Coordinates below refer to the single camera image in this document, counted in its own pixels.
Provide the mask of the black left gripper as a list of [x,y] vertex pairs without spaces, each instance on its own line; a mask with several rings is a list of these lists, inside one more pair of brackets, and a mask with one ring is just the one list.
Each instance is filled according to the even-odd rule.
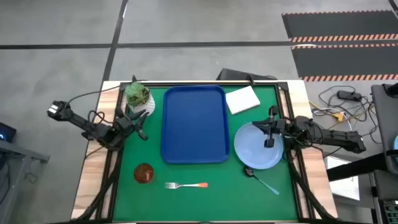
[[139,111],[137,113],[129,113],[128,116],[116,117],[116,129],[120,137],[128,137],[130,134],[136,132],[142,140],[148,140],[147,135],[143,132],[143,127],[140,124],[134,123],[135,120],[145,120],[148,116],[147,111]]

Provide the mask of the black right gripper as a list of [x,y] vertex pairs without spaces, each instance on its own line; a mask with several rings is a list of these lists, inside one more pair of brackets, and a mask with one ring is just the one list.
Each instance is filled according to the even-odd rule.
[[267,148],[274,147],[273,134],[283,134],[288,130],[286,119],[276,119],[275,116],[278,114],[279,107],[273,105],[269,108],[269,117],[263,121],[253,121],[252,124],[260,129],[264,134],[267,134],[267,138],[264,142],[264,146]]

